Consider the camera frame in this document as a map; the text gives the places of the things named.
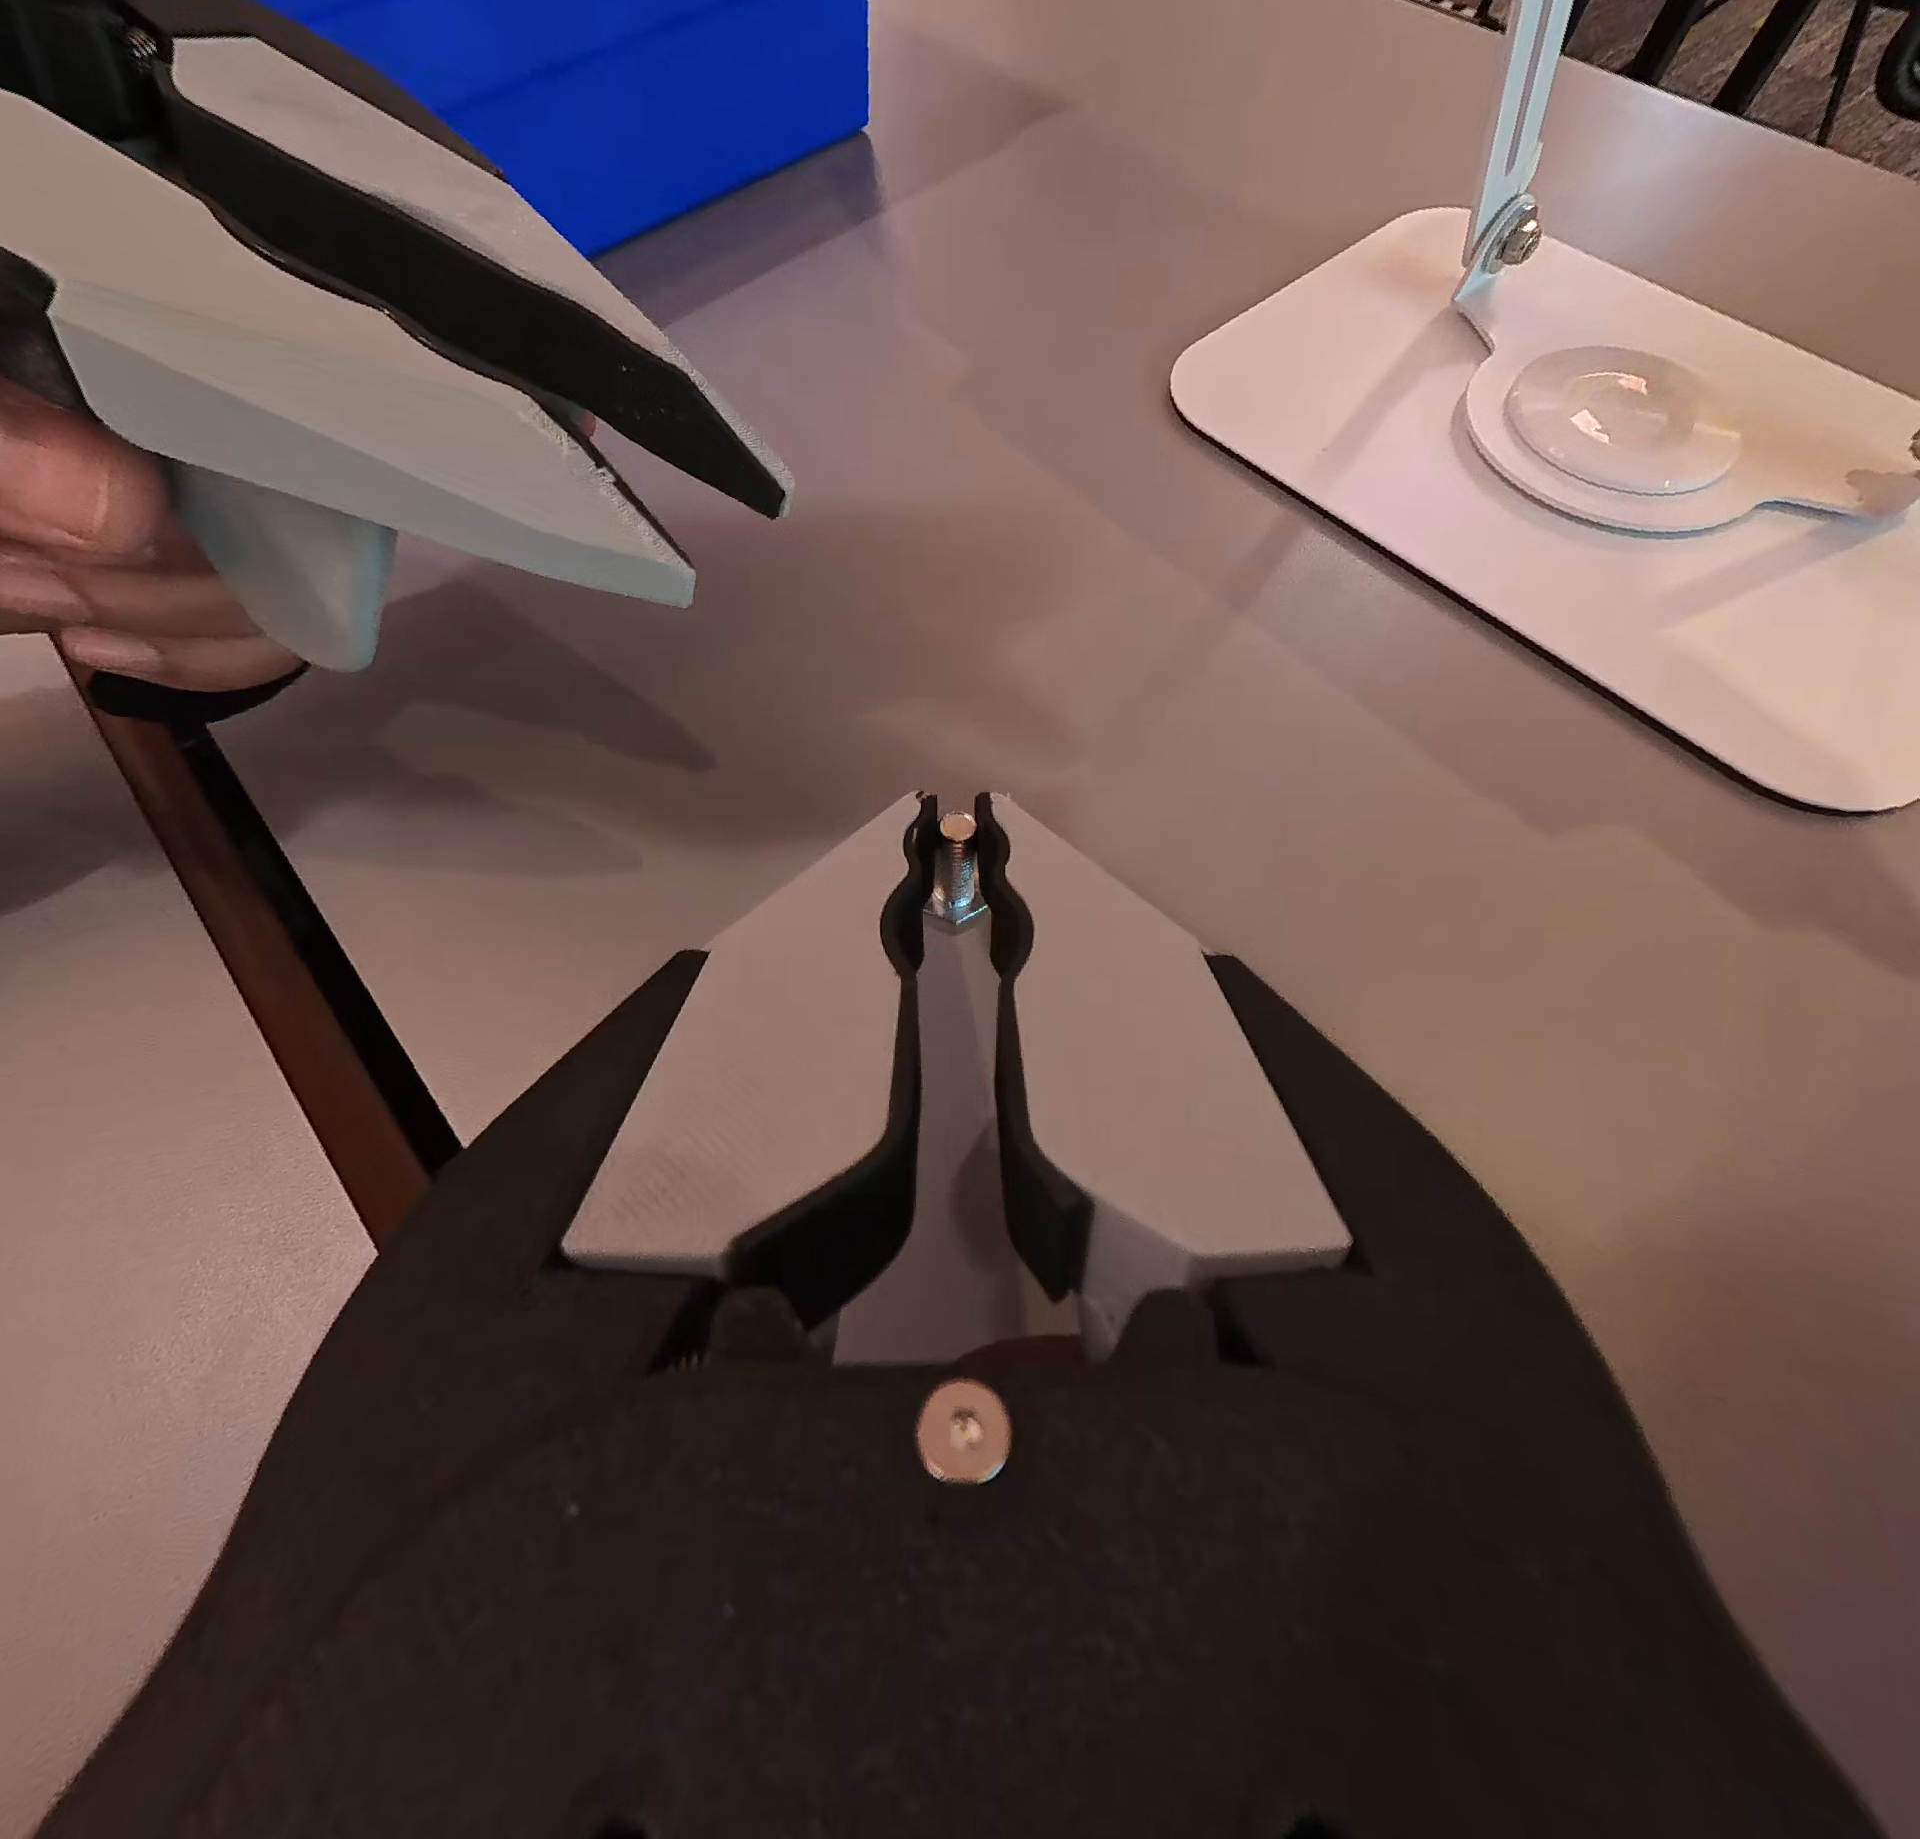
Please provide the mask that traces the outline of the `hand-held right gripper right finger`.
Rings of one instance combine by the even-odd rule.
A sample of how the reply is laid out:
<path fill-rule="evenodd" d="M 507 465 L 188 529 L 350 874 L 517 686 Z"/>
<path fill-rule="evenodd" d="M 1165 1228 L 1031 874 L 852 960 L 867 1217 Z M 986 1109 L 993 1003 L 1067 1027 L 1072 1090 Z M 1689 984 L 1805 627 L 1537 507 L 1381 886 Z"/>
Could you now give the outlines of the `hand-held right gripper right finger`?
<path fill-rule="evenodd" d="M 1005 1227 L 1082 1347 L 1135 1305 L 1342 1266 L 1351 1235 L 1213 956 L 1005 795 L 975 803 Z"/>

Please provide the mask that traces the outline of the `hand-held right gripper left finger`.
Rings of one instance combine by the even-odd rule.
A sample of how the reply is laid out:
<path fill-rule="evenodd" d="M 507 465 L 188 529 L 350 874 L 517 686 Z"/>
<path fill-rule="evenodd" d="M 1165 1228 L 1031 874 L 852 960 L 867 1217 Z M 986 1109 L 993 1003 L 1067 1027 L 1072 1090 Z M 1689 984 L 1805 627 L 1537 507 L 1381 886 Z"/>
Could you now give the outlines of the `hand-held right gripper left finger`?
<path fill-rule="evenodd" d="M 826 1323 L 914 1220 L 938 807 L 902 795 L 700 955 L 563 1256 L 778 1291 Z"/>

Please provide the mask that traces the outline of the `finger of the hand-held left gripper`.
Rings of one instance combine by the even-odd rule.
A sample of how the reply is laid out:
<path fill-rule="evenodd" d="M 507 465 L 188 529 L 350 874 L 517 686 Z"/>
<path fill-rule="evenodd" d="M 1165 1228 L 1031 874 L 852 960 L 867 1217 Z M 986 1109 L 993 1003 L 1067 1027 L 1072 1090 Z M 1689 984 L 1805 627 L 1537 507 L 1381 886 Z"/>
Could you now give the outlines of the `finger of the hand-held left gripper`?
<path fill-rule="evenodd" d="M 150 65 L 184 180 L 284 268 L 778 519 L 790 478 L 677 347 L 497 175 L 252 37 Z"/>
<path fill-rule="evenodd" d="M 168 461 L 252 623 L 364 669 L 397 534 L 668 607 L 693 575 L 558 417 L 255 254 L 193 193 L 3 94 L 3 252 L 84 403 Z"/>

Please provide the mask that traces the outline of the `silver hex bolt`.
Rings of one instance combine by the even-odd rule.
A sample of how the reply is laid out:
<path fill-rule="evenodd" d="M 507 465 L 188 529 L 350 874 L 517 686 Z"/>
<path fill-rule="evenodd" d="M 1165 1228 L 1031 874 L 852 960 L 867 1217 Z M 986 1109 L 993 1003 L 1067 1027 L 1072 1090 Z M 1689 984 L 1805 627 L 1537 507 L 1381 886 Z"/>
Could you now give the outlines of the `silver hex bolt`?
<path fill-rule="evenodd" d="M 954 808 L 937 820 L 927 862 L 924 915 L 931 925 L 958 933 L 990 914 L 979 877 L 979 822 L 972 810 Z"/>

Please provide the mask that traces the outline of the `person's left hand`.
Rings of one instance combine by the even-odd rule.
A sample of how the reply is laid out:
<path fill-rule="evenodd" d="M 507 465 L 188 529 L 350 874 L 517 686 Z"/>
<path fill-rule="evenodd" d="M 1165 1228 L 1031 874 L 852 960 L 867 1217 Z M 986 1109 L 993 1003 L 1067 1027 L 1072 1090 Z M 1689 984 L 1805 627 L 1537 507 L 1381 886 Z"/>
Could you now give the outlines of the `person's left hand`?
<path fill-rule="evenodd" d="M 8 379 L 1 631 L 45 632 L 78 669 L 179 693 L 250 693 L 301 669 L 179 526 L 157 458 Z"/>

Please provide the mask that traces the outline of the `blue plastic bin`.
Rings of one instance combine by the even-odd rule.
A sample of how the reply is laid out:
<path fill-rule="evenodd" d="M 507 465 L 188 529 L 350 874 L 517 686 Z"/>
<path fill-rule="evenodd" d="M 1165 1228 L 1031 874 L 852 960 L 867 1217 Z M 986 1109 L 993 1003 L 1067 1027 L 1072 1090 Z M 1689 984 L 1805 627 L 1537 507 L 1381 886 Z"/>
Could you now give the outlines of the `blue plastic bin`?
<path fill-rule="evenodd" d="M 257 0 L 393 79 L 583 254 L 867 122 L 867 0 Z"/>

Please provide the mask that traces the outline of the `white wooden document stand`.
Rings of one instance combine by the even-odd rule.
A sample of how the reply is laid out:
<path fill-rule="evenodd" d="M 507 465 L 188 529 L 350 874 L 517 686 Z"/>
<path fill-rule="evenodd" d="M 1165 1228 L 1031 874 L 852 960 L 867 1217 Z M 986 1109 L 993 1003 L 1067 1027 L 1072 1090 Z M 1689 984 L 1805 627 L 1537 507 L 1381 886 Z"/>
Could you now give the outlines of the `white wooden document stand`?
<path fill-rule="evenodd" d="M 1186 347 L 1182 422 L 1764 793 L 1915 803 L 1915 402 L 1545 238 L 1573 0 L 1513 0 L 1468 210 Z"/>

